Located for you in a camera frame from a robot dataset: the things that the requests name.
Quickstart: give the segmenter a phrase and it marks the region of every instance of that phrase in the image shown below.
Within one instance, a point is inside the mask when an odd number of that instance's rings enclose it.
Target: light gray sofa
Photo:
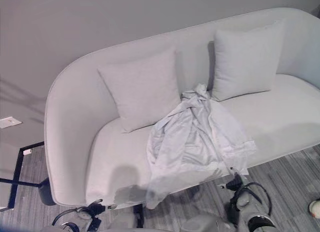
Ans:
[[[248,31],[281,19],[286,20],[286,31],[274,88],[222,104],[256,142],[259,151],[249,158],[250,167],[320,144],[320,20],[292,8],[251,12],[108,47],[65,68],[50,89],[45,113],[45,153],[54,201],[64,206],[89,204],[88,191],[117,208],[144,201],[151,126],[122,133],[98,66],[174,45],[180,92],[198,83],[212,88],[216,29]],[[176,191],[226,174],[181,174]]]

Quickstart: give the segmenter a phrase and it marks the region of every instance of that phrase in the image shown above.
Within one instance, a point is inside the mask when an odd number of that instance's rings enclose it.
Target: power outlet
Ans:
[[[22,122],[13,118],[12,116],[0,119],[0,129],[4,129],[10,126],[16,126],[19,124],[22,124]]]

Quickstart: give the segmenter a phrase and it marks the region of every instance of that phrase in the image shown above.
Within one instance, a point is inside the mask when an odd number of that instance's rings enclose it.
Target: sofa seat cushion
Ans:
[[[250,167],[320,143],[320,90],[297,77],[277,74],[272,90],[222,104],[255,140]]]
[[[320,143],[320,90],[309,83],[277,74],[270,91],[222,102],[255,140],[259,151],[248,161],[258,165]],[[125,208],[144,202],[150,179],[146,156],[152,126],[123,133],[120,118],[96,135],[87,168],[86,202]],[[179,174],[175,191],[224,175],[213,171]]]
[[[123,132],[120,118],[106,124],[91,147],[86,178],[86,203],[103,199],[103,205],[117,209],[145,201],[151,171],[147,160],[147,142],[151,126]],[[205,181],[227,175],[223,170],[180,173],[174,191],[181,191]]]

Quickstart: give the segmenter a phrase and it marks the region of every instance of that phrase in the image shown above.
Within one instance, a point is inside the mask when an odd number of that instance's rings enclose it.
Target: gray carpet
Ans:
[[[310,201],[320,197],[320,145],[250,168],[249,173],[250,181],[261,183],[268,190],[273,202],[271,218],[280,231],[320,231],[320,220],[313,219],[307,211]],[[24,157],[20,180],[37,183],[46,177],[44,149],[38,147],[32,155]],[[230,176],[226,176],[168,196],[156,209],[144,210],[144,227],[178,232],[183,222],[199,213],[225,218],[224,203],[232,192],[217,185],[229,180]],[[267,206],[263,192],[256,191]],[[39,231],[65,209],[58,205],[45,206],[36,188],[19,186],[14,210],[0,212],[0,228]],[[100,231],[116,215],[131,212],[126,208],[102,213]]]

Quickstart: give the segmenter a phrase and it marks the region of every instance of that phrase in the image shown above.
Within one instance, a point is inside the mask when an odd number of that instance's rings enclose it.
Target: throw pillow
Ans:
[[[283,39],[283,21],[247,32],[218,30],[212,97],[223,101],[271,90]]]
[[[170,48],[147,58],[98,68],[125,132],[156,123],[180,103],[175,58],[175,49]]]

